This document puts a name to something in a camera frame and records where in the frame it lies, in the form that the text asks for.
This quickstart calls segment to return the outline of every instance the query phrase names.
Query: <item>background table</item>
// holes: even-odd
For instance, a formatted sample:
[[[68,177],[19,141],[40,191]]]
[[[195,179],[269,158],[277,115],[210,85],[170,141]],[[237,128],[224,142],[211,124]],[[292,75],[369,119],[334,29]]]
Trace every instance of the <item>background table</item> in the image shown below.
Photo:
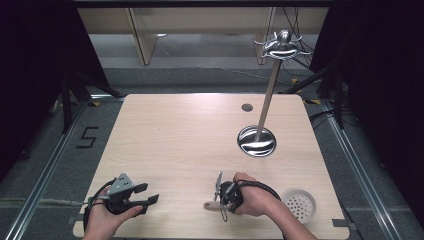
[[[311,193],[317,203],[313,220],[306,224],[318,238],[346,239],[347,228],[333,227],[343,219],[319,146],[297,95],[276,95],[265,127],[277,139],[268,157],[253,158],[237,145],[237,135],[259,120],[261,94],[129,95],[122,106],[87,194],[125,172],[135,182],[146,182],[146,192],[132,201],[160,194],[146,215],[125,222],[119,237],[281,239],[267,217],[207,211],[213,200],[219,171],[223,181],[237,171],[270,185],[280,195],[289,188]],[[245,112],[249,103],[253,111]],[[82,236],[82,222],[74,234]]]

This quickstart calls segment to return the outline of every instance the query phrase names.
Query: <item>person's hand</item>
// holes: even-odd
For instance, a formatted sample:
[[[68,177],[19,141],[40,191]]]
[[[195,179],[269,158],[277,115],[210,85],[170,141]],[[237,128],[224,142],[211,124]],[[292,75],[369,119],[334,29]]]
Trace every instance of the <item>person's hand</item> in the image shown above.
[[[99,195],[106,195],[107,189],[103,189]],[[84,240],[112,238],[123,222],[135,217],[143,209],[142,206],[136,206],[119,215],[114,215],[106,209],[105,205],[102,204],[103,202],[103,200],[97,199],[94,203],[95,205],[93,204],[83,238]]]
[[[234,175],[234,182],[237,182],[239,180],[246,180],[246,181],[256,181],[255,178],[247,175],[246,173],[236,173]],[[240,191],[243,195],[243,204],[236,208],[235,214],[242,215],[242,214],[248,214],[252,216],[261,216],[261,215],[267,215],[267,208],[271,204],[275,204],[278,200],[272,196],[271,193],[263,190],[262,188],[258,187],[241,187]]]

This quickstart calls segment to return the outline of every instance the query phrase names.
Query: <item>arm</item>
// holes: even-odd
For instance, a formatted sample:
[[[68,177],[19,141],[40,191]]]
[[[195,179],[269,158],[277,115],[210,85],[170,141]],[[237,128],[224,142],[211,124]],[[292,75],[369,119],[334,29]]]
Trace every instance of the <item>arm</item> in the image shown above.
[[[246,173],[236,173],[234,181],[256,181]],[[238,215],[268,216],[287,239],[316,239],[309,230],[301,224],[290,212],[286,204],[276,199],[267,191],[257,187],[242,187],[243,204],[235,210]]]
[[[103,189],[100,195],[106,195],[107,189]],[[114,215],[106,209],[103,200],[98,199],[94,204],[91,208],[83,240],[107,240],[112,238],[123,222],[135,217],[143,209],[142,206],[136,206],[124,213]]]

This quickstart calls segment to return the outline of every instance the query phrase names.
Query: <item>chrome base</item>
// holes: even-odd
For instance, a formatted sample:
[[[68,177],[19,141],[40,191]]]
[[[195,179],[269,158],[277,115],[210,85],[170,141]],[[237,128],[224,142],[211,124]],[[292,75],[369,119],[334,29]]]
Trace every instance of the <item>chrome base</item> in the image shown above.
[[[237,144],[240,149],[252,157],[266,157],[270,155],[277,146],[274,134],[266,128],[256,140],[257,126],[249,126],[240,131]]]

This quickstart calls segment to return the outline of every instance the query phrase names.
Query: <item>white perforated disc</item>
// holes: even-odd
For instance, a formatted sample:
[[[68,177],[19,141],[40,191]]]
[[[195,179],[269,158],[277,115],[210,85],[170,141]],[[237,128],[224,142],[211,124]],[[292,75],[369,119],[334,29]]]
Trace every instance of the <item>white perforated disc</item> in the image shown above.
[[[302,224],[309,222],[315,214],[315,199],[304,190],[290,189],[283,194],[282,201]]]

